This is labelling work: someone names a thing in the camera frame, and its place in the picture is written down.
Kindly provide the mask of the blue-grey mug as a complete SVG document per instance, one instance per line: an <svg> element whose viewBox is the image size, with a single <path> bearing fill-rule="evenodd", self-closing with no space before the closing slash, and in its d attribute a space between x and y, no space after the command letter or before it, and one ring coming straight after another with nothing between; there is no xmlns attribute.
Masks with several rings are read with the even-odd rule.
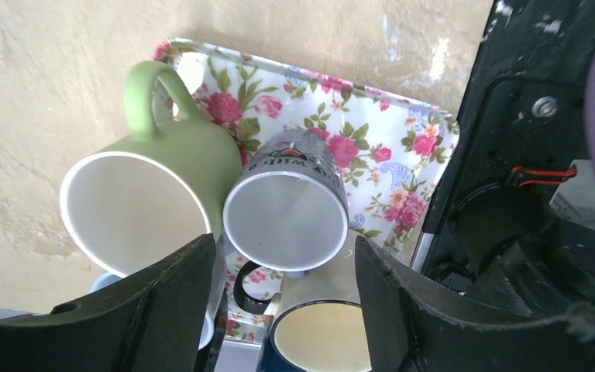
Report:
<svg viewBox="0 0 595 372"><path fill-rule="evenodd" d="M223 209L231 244L252 262L299 272L330 261L349 229L342 178L327 143L290 129L247 162Z"/></svg>

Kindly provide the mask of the dark blue mug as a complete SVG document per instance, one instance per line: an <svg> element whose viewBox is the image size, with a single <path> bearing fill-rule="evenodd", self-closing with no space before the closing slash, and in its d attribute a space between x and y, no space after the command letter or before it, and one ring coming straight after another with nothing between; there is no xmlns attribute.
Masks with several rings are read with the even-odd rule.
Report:
<svg viewBox="0 0 595 372"><path fill-rule="evenodd" d="M319 301L293 307L270 323L258 371L371 371L358 304Z"/></svg>

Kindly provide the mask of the green mug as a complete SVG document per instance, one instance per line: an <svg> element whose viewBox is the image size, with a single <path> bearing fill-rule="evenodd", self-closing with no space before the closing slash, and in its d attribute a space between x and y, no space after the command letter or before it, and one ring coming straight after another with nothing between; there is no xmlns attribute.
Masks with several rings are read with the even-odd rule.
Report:
<svg viewBox="0 0 595 372"><path fill-rule="evenodd" d="M119 277L201 235L219 237L225 199L242 170L235 140L203 116L169 65L136 64L124 104L129 135L79 160L60 186L72 240Z"/></svg>

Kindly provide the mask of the cream mug black handle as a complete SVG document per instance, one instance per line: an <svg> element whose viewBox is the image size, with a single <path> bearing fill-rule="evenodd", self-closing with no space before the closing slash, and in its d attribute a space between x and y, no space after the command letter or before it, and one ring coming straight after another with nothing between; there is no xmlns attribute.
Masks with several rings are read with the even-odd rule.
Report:
<svg viewBox="0 0 595 372"><path fill-rule="evenodd" d="M349 230L341 250L328 263L301 277L286 273L280 291L264 300L248 294L244 279L259 264L249 261L233 285L245 312L269 315L268 371L370 371L361 300L356 283L355 248L359 232Z"/></svg>

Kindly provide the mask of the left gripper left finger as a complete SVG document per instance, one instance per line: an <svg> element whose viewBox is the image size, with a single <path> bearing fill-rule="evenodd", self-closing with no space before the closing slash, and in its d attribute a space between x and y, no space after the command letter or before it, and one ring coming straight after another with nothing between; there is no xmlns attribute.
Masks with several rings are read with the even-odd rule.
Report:
<svg viewBox="0 0 595 372"><path fill-rule="evenodd" d="M212 371L199 347L215 263L204 234L46 315L0 319L0 371Z"/></svg>

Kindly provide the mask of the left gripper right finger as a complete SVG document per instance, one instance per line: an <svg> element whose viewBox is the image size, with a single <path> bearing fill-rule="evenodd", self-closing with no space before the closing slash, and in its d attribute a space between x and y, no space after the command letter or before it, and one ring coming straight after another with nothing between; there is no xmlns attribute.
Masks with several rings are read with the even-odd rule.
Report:
<svg viewBox="0 0 595 372"><path fill-rule="evenodd" d="M530 319L463 297L360 236L356 280L375 371L595 371L595 307Z"/></svg>

